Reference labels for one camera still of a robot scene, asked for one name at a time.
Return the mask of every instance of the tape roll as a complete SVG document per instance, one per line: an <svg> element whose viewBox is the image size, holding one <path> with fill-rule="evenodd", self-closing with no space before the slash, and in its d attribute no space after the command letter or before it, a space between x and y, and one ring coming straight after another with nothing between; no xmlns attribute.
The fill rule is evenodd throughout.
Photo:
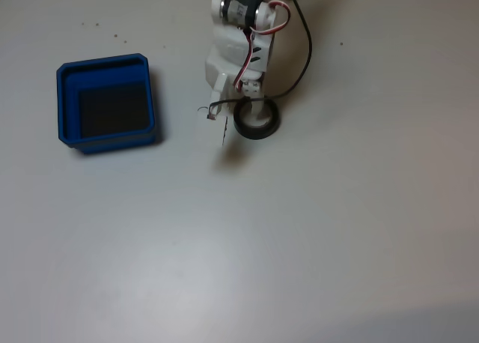
<svg viewBox="0 0 479 343"><path fill-rule="evenodd" d="M250 100L245 97L244 100L239 101L234 107L233 115L235 128L241 136L247 139L260 140L270 137L276 132L281 123L281 116L279 114L278 106L276 105L275 101L265 99L264 105L268 107L269 111L271 112L271 117L263 126L254 127L243 122L241 118L241 111L249 102Z"/></svg>

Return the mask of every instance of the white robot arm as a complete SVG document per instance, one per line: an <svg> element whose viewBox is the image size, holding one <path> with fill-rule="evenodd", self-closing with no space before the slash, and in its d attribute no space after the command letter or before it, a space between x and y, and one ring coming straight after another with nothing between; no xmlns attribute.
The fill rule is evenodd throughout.
<svg viewBox="0 0 479 343"><path fill-rule="evenodd" d="M280 25L276 22L278 6L288 14ZM262 82L274 33L289 21L289 6L279 0L212 0L211 14L214 43L206 62L206 78L213 92L208 117L214 119L222 110L222 104L214 103L242 97L255 101L252 114L257 115L264 105ZM266 104L275 105L272 101Z"/></svg>

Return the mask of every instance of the wire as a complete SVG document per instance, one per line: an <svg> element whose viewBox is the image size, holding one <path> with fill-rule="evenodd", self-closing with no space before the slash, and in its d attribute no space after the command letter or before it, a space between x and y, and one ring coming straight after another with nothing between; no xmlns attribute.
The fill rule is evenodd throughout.
<svg viewBox="0 0 479 343"><path fill-rule="evenodd" d="M271 8L276 8L277 6L281 6L283 7L284 9L286 9L287 11L287 20L286 22L283 22L282 24L276 26L276 27L273 27L273 28L269 28L267 30L264 30L264 31L258 31L254 28L251 28L251 30L255 33L255 34L260 34L260 35L266 35L266 34L275 34L276 32L280 32L283 28L285 28L287 26L287 24L290 22L291 20L291 9L290 7L288 6L288 4L286 2L283 2L283 1L279 1L279 0L272 0L270 2L268 2L268 5L271 7Z"/></svg>
<svg viewBox="0 0 479 343"><path fill-rule="evenodd" d="M241 70L238 72L237 77L233 81L233 86L238 92L241 92L241 78L245 74L246 70L248 69L249 64L251 63L251 58L253 57L253 43L251 40L252 32L251 31L246 31L245 30L245 35L246 35L246 40L248 41L249 44L249 50L248 50L248 55L246 56L245 63L241 67Z"/></svg>
<svg viewBox="0 0 479 343"><path fill-rule="evenodd" d="M268 97L264 97L264 98L261 98L261 97L250 98L249 97L248 98L249 102L263 101L266 98L270 99L270 100L276 100L278 98L282 98L284 96L287 96L288 94L291 93L291 91L293 91L297 87L297 85L301 82L303 76L305 75L306 71L308 70L309 64L311 62L311 56L313 55L313 39L312 39L311 33L309 31L308 23L306 22L305 16L303 15L303 13L301 11L301 7L299 6L298 1L297 0L292 0L292 1L294 3L294 6L296 7L296 9L298 11L299 18L301 19L302 25L305 28L306 35L308 36L308 58L306 59L305 66L303 67L301 73L299 74L298 79L293 83L293 85L291 87L289 87L282 94L276 94L274 96L268 96ZM244 97L243 98L230 98L230 99L226 99L226 100L213 102L213 103L210 104L210 109L208 111L208 116L211 116L211 109L213 107L217 107L219 105L222 105L223 103L238 103L239 101L244 100L244 99L245 99Z"/></svg>

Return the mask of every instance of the table surface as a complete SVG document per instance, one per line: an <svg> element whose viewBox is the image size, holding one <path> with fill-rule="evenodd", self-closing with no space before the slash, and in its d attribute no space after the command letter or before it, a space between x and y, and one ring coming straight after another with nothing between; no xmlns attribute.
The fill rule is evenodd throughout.
<svg viewBox="0 0 479 343"><path fill-rule="evenodd" d="M0 0L2 342L479 342L478 0L300 4L281 129L218 151L210 0ZM70 150L55 71L134 52L164 142Z"/></svg>

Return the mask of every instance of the blue plastic tray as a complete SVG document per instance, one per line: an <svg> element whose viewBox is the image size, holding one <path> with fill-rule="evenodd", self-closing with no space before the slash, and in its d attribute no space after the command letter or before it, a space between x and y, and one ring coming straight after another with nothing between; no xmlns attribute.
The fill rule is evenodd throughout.
<svg viewBox="0 0 479 343"><path fill-rule="evenodd" d="M140 54L64 64L57 71L58 137L85 154L156 140L148 60Z"/></svg>

